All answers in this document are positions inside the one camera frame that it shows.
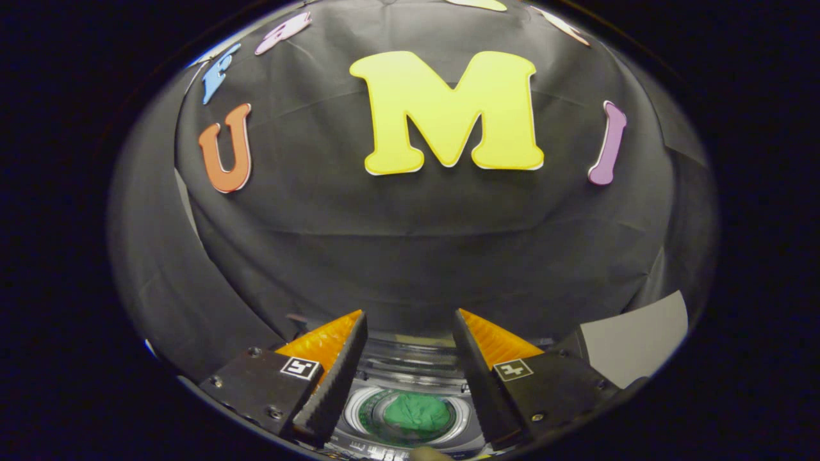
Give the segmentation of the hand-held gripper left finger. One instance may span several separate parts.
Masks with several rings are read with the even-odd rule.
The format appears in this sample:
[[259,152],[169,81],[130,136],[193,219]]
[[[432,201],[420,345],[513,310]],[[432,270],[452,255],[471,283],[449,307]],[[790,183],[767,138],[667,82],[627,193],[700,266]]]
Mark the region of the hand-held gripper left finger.
[[345,408],[367,332],[366,313],[348,313],[274,350],[248,348],[199,389],[274,437],[322,448]]

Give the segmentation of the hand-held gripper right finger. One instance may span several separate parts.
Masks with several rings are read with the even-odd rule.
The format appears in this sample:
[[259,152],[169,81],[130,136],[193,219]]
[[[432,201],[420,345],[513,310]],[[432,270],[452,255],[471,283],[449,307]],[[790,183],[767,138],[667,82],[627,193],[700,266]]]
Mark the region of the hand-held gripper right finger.
[[465,309],[453,338],[492,449],[556,441],[615,405],[623,391],[576,353],[544,351]]

